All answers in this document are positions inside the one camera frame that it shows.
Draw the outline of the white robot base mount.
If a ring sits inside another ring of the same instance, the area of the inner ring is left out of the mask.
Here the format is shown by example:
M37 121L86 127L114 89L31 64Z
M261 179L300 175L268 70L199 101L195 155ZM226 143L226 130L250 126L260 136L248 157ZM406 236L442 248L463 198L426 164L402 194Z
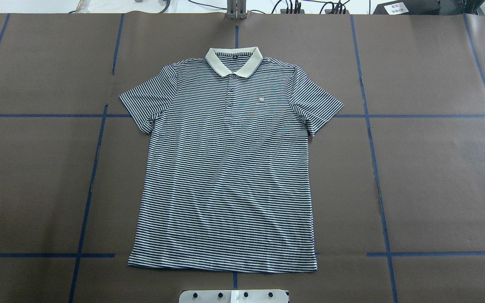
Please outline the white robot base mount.
M179 303L289 303L289 292L280 289L188 290Z

